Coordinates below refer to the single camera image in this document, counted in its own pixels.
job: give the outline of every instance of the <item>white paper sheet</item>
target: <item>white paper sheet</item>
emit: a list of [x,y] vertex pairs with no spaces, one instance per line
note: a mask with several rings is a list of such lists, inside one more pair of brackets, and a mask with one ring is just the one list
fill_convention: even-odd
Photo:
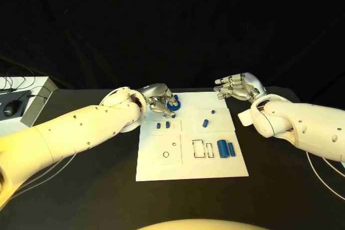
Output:
[[[217,99],[216,92],[177,95],[181,108],[174,119],[147,111],[147,123],[139,129],[137,181],[249,176],[226,101]],[[220,139],[231,142],[236,157],[220,158]],[[204,158],[194,157],[193,140],[203,141]]]

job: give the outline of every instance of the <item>table surface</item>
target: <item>table surface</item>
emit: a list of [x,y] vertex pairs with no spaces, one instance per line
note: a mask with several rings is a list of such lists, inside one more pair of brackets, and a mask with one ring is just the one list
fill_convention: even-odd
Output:
[[[288,89],[267,90],[298,101]],[[56,90],[35,124],[99,104],[109,91]],[[344,229],[345,202],[318,180],[305,151],[242,126],[237,114],[249,109],[247,101],[229,98],[226,103],[249,177],[137,182],[137,128],[79,153],[46,183],[9,202],[0,228],[132,230],[178,219],[220,219],[275,230]],[[326,183],[345,194],[344,178],[319,157],[311,159]]]

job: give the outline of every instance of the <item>black backdrop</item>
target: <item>black backdrop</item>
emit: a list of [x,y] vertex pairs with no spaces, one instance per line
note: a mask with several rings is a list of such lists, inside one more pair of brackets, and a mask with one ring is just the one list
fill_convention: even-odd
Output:
[[344,0],[0,0],[0,13],[3,73],[92,89],[211,87],[252,72],[345,108]]

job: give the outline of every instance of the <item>metallic robot hand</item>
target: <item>metallic robot hand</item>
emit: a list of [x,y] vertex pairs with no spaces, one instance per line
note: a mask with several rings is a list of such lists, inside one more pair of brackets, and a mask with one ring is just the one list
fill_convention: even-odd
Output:
[[175,115],[174,111],[167,108],[167,101],[171,106],[177,106],[178,102],[165,84],[148,85],[138,92],[142,94],[152,112]]
[[262,96],[267,95],[262,82],[250,73],[242,73],[217,79],[214,91],[219,99],[234,97],[253,103]]

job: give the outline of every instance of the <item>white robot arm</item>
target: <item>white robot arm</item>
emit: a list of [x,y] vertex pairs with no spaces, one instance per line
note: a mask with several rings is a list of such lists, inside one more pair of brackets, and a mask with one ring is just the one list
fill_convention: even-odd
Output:
[[249,100],[250,109],[239,114],[242,124],[253,124],[267,138],[286,139],[299,149],[345,162],[345,111],[313,104],[292,103],[267,94],[263,84],[250,73],[216,80],[219,99]]
[[119,132],[145,122],[147,105],[157,113],[178,101],[165,84],[112,91],[99,105],[88,106],[0,138],[0,210],[29,177],[75,153],[91,149]]

